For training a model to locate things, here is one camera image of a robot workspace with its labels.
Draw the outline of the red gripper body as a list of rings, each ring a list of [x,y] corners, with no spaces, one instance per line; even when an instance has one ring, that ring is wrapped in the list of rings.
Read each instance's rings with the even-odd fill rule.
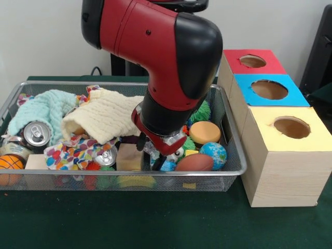
[[[161,136],[149,131],[141,121],[141,105],[137,105],[131,114],[132,122],[140,130],[146,134],[146,142],[150,141],[163,156],[175,153],[187,140],[187,136],[182,130],[171,134],[170,136]]]

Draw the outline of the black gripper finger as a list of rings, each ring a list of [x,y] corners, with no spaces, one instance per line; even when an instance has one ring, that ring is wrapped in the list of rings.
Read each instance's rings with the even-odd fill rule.
[[[140,133],[136,143],[137,150],[142,151],[144,149],[145,144],[146,144],[146,134]]]
[[[152,170],[153,171],[159,171],[162,167],[162,165],[164,164],[164,162],[166,161],[166,156],[163,156],[162,154],[159,155],[159,157],[155,160],[153,166],[152,166]]]

